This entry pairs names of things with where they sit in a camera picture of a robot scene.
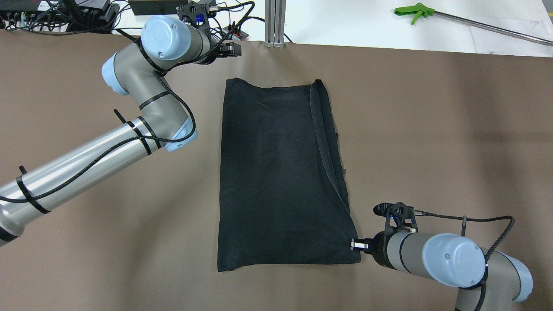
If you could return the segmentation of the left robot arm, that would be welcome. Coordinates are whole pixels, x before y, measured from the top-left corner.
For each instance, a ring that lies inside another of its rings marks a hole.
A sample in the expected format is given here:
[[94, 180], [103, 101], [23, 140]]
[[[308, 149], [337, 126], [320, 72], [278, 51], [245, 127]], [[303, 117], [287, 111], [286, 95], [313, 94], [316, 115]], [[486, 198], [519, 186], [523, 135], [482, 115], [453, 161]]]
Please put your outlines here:
[[198, 136], [191, 108], [168, 85], [165, 75], [187, 64], [208, 65], [241, 56], [241, 46], [215, 39], [173, 16], [152, 16], [140, 37], [102, 66], [105, 83], [131, 96], [140, 115], [76, 147], [41, 167], [21, 171], [1, 187], [1, 245], [23, 235], [31, 222], [110, 176], [160, 149], [184, 147]]

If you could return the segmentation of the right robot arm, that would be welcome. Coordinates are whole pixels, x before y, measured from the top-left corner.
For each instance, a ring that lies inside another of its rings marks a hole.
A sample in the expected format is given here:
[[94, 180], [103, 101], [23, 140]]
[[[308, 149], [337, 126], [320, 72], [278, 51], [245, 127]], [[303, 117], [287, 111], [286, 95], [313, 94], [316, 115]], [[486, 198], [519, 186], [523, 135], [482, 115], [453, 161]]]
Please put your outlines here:
[[520, 260], [450, 233], [380, 232], [351, 239], [351, 250], [372, 255], [383, 267], [435, 280], [458, 289], [457, 311], [512, 311], [533, 291], [533, 276]]

